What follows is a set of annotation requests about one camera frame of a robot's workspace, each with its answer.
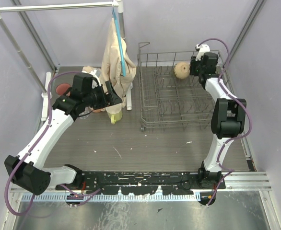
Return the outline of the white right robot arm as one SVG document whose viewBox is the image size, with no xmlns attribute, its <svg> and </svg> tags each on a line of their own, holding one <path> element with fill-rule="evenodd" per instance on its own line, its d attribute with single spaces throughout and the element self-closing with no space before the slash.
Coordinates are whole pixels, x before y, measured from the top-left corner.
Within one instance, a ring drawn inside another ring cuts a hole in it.
<svg viewBox="0 0 281 230">
<path fill-rule="evenodd" d="M 198 77 L 203 89 L 215 102 L 211 118 L 213 140 L 209 153 L 198 169 L 197 183 L 207 189 L 222 178 L 222 163 L 226 153 L 245 126 L 246 100 L 238 99 L 226 87 L 216 72 L 218 55 L 209 51 L 191 57 L 190 75 Z"/>
</svg>

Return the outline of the yellow-green mug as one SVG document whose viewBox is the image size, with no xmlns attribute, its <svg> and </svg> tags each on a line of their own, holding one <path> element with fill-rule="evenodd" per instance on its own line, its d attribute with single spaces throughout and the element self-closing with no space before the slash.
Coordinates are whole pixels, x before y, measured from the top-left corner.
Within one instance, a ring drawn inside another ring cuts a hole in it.
<svg viewBox="0 0 281 230">
<path fill-rule="evenodd" d="M 123 113 L 121 104 L 107 107 L 106 112 L 110 118 L 111 124 L 113 125 L 122 119 Z"/>
</svg>

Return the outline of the peach pink mug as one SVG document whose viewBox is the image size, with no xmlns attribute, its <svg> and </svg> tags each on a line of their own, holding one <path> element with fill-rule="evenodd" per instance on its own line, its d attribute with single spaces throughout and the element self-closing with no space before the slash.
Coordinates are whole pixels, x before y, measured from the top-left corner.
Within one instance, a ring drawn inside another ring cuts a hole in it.
<svg viewBox="0 0 281 230">
<path fill-rule="evenodd" d="M 102 108 L 102 109 L 93 109 L 93 108 L 91 108 L 91 111 L 92 111 L 93 113 L 105 112 L 105 108 Z"/>
</svg>

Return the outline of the clear glass cup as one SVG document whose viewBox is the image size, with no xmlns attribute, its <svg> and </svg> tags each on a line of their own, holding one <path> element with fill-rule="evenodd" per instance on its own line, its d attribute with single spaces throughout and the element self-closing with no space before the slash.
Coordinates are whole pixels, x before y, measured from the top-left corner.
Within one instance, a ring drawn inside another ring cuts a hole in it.
<svg viewBox="0 0 281 230">
<path fill-rule="evenodd" d="M 85 110 L 79 114 L 80 119 L 86 119 L 90 114 L 90 109 L 88 107 L 85 108 Z"/>
</svg>

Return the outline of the beige round mug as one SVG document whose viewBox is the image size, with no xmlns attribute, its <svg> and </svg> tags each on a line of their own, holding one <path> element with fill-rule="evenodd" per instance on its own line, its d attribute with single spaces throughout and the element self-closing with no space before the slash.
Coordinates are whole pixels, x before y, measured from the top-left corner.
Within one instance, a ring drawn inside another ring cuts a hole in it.
<svg viewBox="0 0 281 230">
<path fill-rule="evenodd" d="M 179 62 L 174 66 L 174 75 L 178 79 L 186 79 L 190 74 L 190 65 L 186 62 Z"/>
</svg>

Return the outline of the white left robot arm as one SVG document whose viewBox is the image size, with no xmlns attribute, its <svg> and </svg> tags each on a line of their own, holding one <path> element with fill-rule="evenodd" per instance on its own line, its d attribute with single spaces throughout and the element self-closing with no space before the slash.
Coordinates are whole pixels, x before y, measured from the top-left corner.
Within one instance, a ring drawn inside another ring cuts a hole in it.
<svg viewBox="0 0 281 230">
<path fill-rule="evenodd" d="M 86 108 L 98 110 L 121 103 L 110 81 L 100 82 L 93 72 L 75 74 L 72 86 L 55 100 L 46 122 L 31 142 L 17 156 L 9 155 L 4 161 L 9 180 L 36 196 L 60 184 L 72 190 L 81 188 L 82 170 L 72 165 L 44 168 L 45 161 L 62 134 Z"/>
</svg>

